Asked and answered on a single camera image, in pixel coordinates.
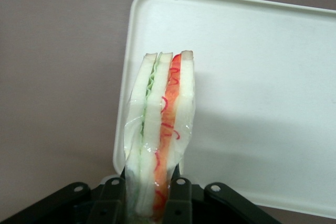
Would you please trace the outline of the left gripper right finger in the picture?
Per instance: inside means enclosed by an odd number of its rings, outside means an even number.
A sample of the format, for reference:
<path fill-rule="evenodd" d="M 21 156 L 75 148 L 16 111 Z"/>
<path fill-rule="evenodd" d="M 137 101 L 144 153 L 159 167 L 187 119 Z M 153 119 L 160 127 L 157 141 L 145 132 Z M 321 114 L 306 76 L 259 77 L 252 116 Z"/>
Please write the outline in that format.
<path fill-rule="evenodd" d="M 175 167 L 164 223 L 280 223 L 229 186 L 215 182 L 202 188 Z"/>

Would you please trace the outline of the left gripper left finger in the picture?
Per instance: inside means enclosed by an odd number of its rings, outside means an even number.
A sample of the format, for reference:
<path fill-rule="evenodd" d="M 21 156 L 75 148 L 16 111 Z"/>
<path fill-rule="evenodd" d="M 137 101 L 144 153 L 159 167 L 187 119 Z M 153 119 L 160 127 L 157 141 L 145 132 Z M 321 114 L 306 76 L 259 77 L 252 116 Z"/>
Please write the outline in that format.
<path fill-rule="evenodd" d="M 125 223 L 125 175 L 71 183 L 1 223 Z"/>

